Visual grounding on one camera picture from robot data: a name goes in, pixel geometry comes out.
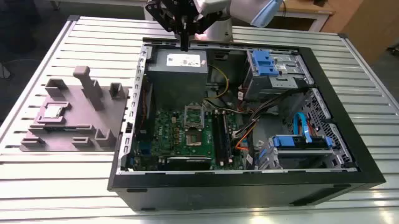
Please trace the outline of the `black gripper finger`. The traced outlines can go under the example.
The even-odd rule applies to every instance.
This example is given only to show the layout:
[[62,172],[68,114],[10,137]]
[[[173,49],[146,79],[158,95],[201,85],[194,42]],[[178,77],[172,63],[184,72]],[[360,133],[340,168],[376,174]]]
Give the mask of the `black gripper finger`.
[[182,2],[180,0],[148,0],[145,10],[166,32],[180,40],[180,50],[185,51],[185,29],[182,27]]
[[198,20],[193,14],[184,16],[184,51],[188,51],[190,36],[202,34],[220,17],[221,13],[210,13]]

